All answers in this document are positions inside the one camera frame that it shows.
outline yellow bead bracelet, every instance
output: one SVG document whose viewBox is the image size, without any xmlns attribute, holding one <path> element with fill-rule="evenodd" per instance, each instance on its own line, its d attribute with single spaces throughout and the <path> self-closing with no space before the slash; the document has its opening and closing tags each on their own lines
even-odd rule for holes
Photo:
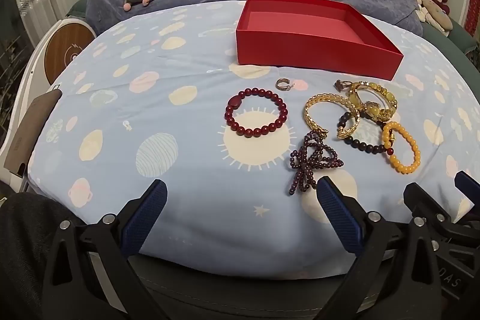
<svg viewBox="0 0 480 320">
<path fill-rule="evenodd" d="M 396 130 L 398 133 L 400 133 L 403 138 L 410 144 L 412 147 L 412 151 L 414 154 L 414 160 L 413 163 L 409 166 L 404 166 L 400 160 L 397 159 L 395 155 L 393 155 L 394 151 L 392 149 L 392 143 L 390 142 L 390 130 Z M 420 166 L 420 151 L 417 145 L 417 142 L 413 139 L 411 134 L 409 134 L 405 128 L 399 124 L 398 122 L 392 121 L 387 123 L 383 127 L 383 133 L 382 133 L 382 141 L 383 141 L 383 146 L 387 150 L 387 154 L 390 156 L 390 163 L 392 166 L 400 173 L 402 174 L 411 174 L 414 172 L 419 166 Z"/>
</svg>

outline red gift box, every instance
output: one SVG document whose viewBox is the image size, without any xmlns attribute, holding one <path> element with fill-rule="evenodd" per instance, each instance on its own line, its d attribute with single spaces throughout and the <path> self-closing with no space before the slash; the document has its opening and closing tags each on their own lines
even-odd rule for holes
<svg viewBox="0 0 480 320">
<path fill-rule="evenodd" d="M 352 6 L 330 0 L 247 0 L 236 34 L 239 64 L 392 80 L 403 58 Z"/>
</svg>

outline jewelry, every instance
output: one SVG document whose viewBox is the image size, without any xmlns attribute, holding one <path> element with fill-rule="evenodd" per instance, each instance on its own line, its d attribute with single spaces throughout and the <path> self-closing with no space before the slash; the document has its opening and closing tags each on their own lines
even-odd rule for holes
<svg viewBox="0 0 480 320">
<path fill-rule="evenodd" d="M 348 88 L 349 91 L 347 92 L 347 96 L 349 97 L 350 102 L 352 102 L 357 110 L 359 111 L 366 111 L 368 115 L 376 122 L 376 121 L 390 121 L 392 116 L 397 111 L 397 100 L 395 96 L 389 92 L 386 88 L 380 86 L 379 84 L 373 82 L 349 82 L 348 80 L 341 81 L 337 80 L 335 82 L 335 88 L 338 91 L 342 91 L 345 88 Z M 373 92 L 381 95 L 381 97 L 387 102 L 388 109 L 380 109 L 380 105 L 376 102 L 367 101 L 363 103 L 358 96 L 357 90 L 361 89 L 369 89 Z"/>
<path fill-rule="evenodd" d="M 338 127 L 337 137 L 339 139 L 344 139 L 345 137 L 355 132 L 355 129 L 357 129 L 360 120 L 360 113 L 357 108 L 349 100 L 341 97 L 340 95 L 326 93 L 314 95 L 305 104 L 305 108 L 303 109 L 303 117 L 305 118 L 305 121 L 307 122 L 307 125 L 310 127 L 311 130 L 317 131 L 323 139 L 327 137 L 328 130 L 323 129 L 321 126 L 319 126 L 315 121 L 312 120 L 312 118 L 308 114 L 308 109 L 310 109 L 318 102 L 337 103 L 339 105 L 347 107 L 347 109 L 350 110 L 351 118 L 354 119 L 355 123 L 352 127 L 346 130 L 344 129 L 344 127 Z"/>
<path fill-rule="evenodd" d="M 346 122 L 351 118 L 351 114 L 350 112 L 346 112 L 342 117 L 340 117 L 340 120 L 338 122 L 338 126 L 339 127 L 345 127 L 346 126 Z M 366 114 L 365 112 L 360 112 L 360 117 L 367 117 L 368 119 L 370 119 L 370 117 L 368 116 L 368 114 Z M 376 123 L 382 130 L 383 130 L 383 127 L 386 125 L 386 123 L 384 122 L 381 122 L 381 121 L 377 121 Z M 390 135 L 390 142 L 393 144 L 394 140 L 395 140 L 395 137 L 393 135 L 393 131 L 390 129 L 390 132 L 389 132 L 389 135 Z M 343 141 L 345 141 L 345 144 L 348 144 L 348 145 L 351 145 L 352 148 L 358 148 L 360 151 L 365 151 L 366 153 L 373 153 L 374 155 L 376 155 L 377 153 L 383 153 L 383 152 L 386 152 L 386 149 L 383 147 L 382 144 L 380 145 L 367 145 L 366 143 L 364 142 L 360 142 L 360 140 L 358 139 L 354 139 L 352 136 L 347 136 L 343 139 Z"/>
<path fill-rule="evenodd" d="M 315 148 L 315 151 L 307 158 L 307 149 L 309 147 Z M 323 150 L 328 151 L 332 157 L 322 156 Z M 290 153 L 290 167 L 296 169 L 297 173 L 290 187 L 289 194 L 293 195 L 296 188 L 301 192 L 306 192 L 311 186 L 311 188 L 315 190 L 317 183 L 314 179 L 313 170 L 342 166 L 343 162 L 338 159 L 338 155 L 334 149 L 323 143 L 322 134 L 319 131 L 310 131 L 303 138 L 303 145 L 299 150 L 294 150 Z"/>
<path fill-rule="evenodd" d="M 410 166 L 404 166 L 400 160 L 397 159 L 395 155 L 393 155 L 393 148 L 390 142 L 390 130 L 396 130 L 400 133 L 403 138 L 410 144 L 412 147 L 412 151 L 414 154 L 413 163 Z M 383 127 L 383 134 L 382 134 L 383 146 L 387 149 L 387 154 L 390 156 L 390 163 L 395 167 L 398 172 L 402 174 L 411 174 L 420 166 L 420 151 L 417 145 L 417 142 L 413 139 L 413 137 L 405 130 L 405 128 L 399 124 L 398 122 L 392 121 L 387 123 Z"/>
<path fill-rule="evenodd" d="M 254 130 L 251 130 L 250 128 L 245 129 L 244 127 L 241 127 L 238 122 L 235 122 L 233 118 L 233 111 L 240 107 L 243 98 L 250 95 L 258 95 L 259 97 L 265 97 L 275 102 L 275 105 L 278 106 L 280 111 L 280 115 L 275 122 L 264 125 L 261 129 L 255 128 Z M 232 131 L 237 132 L 237 135 L 239 136 L 245 136 L 249 139 L 252 136 L 260 137 L 261 135 L 267 135 L 269 132 L 275 132 L 277 128 L 282 127 L 283 123 L 287 119 L 286 116 L 288 113 L 289 111 L 287 110 L 286 104 L 283 102 L 283 99 L 278 97 L 277 94 L 273 94 L 273 92 L 270 90 L 265 91 L 263 88 L 259 90 L 255 87 L 252 89 L 246 88 L 245 91 L 240 91 L 237 95 L 231 97 L 229 99 L 228 106 L 225 108 L 224 118 L 226 119 L 226 124 Z"/>
<path fill-rule="evenodd" d="M 280 83 L 286 83 L 286 86 L 280 86 Z M 290 79 L 287 79 L 285 77 L 277 80 L 275 83 L 275 87 L 280 90 L 280 91 L 290 91 L 290 89 L 294 86 L 294 84 L 290 84 Z"/>
</svg>

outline bed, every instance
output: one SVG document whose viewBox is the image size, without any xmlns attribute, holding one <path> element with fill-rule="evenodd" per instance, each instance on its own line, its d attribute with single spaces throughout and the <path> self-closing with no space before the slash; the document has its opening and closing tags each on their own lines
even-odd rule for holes
<svg viewBox="0 0 480 320">
<path fill-rule="evenodd" d="M 335 93 L 334 82 L 358 76 L 291 67 L 239 66 L 235 28 L 243 1 L 175 7 L 134 16 L 97 37 L 57 78 L 63 92 L 28 164 L 38 192 L 68 206 L 87 223 L 116 213 L 162 179 L 169 199 L 142 253 L 193 269 L 265 278 L 341 274 L 353 257 L 337 239 L 315 194 L 289 196 L 290 151 L 308 128 L 302 118 L 312 95 Z M 471 207 L 455 189 L 464 170 L 480 178 L 480 106 L 445 57 L 415 34 L 369 19 L 404 53 L 393 81 L 376 81 L 398 100 L 399 120 L 417 140 L 422 165 L 396 173 L 382 156 L 366 156 L 329 136 L 345 166 L 328 174 L 366 210 L 408 221 L 406 184 L 417 182 L 452 216 Z M 275 89 L 289 119 L 259 139 L 236 136 L 223 112 L 245 88 Z M 363 98 L 371 98 L 368 93 Z M 269 122 L 273 103 L 250 97 L 236 119 Z M 314 118 L 331 134 L 345 109 L 315 105 Z M 355 136 L 378 143 L 378 127 L 363 120 Z M 395 153 L 410 162 L 406 143 Z M 323 175 L 317 172 L 316 178 Z"/>
</svg>

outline dark red bead bracelet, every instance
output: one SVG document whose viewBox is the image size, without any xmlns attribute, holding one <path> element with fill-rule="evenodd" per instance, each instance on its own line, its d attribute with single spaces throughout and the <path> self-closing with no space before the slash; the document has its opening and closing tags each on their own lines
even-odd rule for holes
<svg viewBox="0 0 480 320">
<path fill-rule="evenodd" d="M 259 97 L 265 97 L 275 102 L 275 105 L 278 106 L 278 109 L 280 111 L 280 115 L 275 120 L 275 122 L 264 125 L 262 128 L 255 128 L 254 130 L 250 128 L 245 129 L 244 127 L 241 127 L 238 122 L 235 122 L 233 118 L 233 111 L 240 107 L 243 98 L 249 97 L 250 95 L 258 95 Z M 225 108 L 224 115 L 224 118 L 226 119 L 226 124 L 230 127 L 232 131 L 237 132 L 237 135 L 245 136 L 248 139 L 252 136 L 260 137 L 261 135 L 267 135 L 270 132 L 275 132 L 277 128 L 280 128 L 286 121 L 286 116 L 289 113 L 289 111 L 287 110 L 287 106 L 283 102 L 283 99 L 279 98 L 277 94 L 274 94 L 270 90 L 265 91 L 263 88 L 258 89 L 256 87 L 252 89 L 246 88 L 244 91 L 240 91 L 237 95 L 234 95 L 229 99 L 227 105 L 228 106 Z"/>
</svg>

